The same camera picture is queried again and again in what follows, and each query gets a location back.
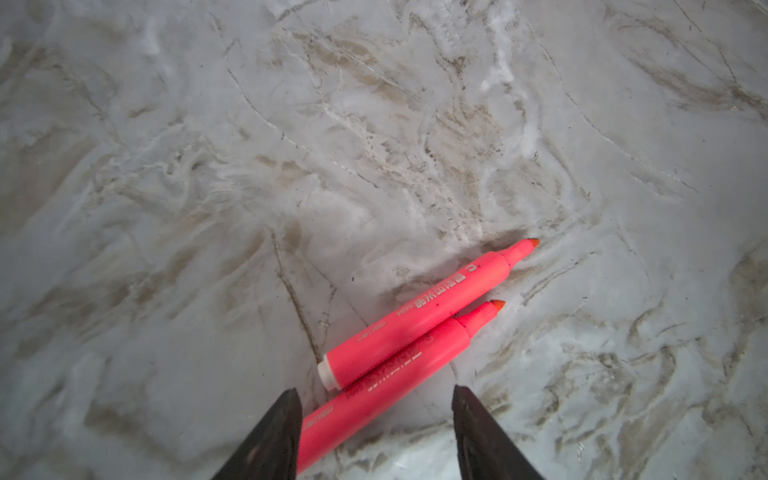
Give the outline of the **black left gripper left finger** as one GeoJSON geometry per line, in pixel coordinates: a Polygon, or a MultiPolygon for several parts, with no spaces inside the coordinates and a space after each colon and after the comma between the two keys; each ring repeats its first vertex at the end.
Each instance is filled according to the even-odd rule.
{"type": "Polygon", "coordinates": [[[285,390],[212,480],[293,480],[302,427],[295,388],[285,390]]]}

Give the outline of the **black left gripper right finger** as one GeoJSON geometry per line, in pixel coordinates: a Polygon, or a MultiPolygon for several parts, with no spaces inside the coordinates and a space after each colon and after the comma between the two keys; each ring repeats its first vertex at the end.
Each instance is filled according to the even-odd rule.
{"type": "Polygon", "coordinates": [[[452,411],[462,479],[543,479],[468,387],[454,387],[452,411]]]}

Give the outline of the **pink highlighter pen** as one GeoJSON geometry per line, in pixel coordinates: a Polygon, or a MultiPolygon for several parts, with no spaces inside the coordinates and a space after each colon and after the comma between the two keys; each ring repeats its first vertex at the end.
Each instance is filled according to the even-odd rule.
{"type": "Polygon", "coordinates": [[[453,361],[504,306],[502,300],[490,300],[445,320],[308,415],[296,472],[303,473],[453,361]]]}
{"type": "Polygon", "coordinates": [[[539,245],[523,239],[491,251],[326,353],[318,374],[326,390],[342,390],[507,279],[539,245]]]}

